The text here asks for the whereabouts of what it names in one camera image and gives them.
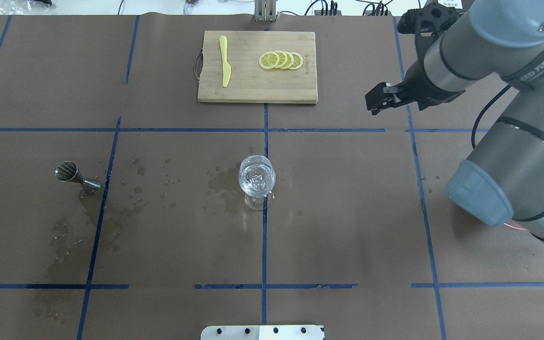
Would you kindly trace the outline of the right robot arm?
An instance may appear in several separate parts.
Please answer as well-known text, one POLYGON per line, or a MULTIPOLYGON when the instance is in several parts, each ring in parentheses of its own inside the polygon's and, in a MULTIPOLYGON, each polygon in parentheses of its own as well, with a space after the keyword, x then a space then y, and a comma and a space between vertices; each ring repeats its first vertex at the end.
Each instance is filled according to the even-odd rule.
POLYGON ((515 221, 544 243, 544 0, 476 0, 458 13, 432 2, 397 23, 417 60, 396 85, 365 95, 376 115, 448 103, 489 75, 517 95, 460 163, 445 193, 488 225, 515 221))

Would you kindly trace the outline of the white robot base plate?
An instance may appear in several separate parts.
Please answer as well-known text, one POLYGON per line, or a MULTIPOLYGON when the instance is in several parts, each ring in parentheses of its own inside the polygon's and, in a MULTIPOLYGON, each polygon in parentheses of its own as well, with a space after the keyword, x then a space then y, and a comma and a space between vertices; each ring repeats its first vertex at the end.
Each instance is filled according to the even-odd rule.
POLYGON ((324 327, 313 324, 207 326, 201 340, 324 340, 324 327))

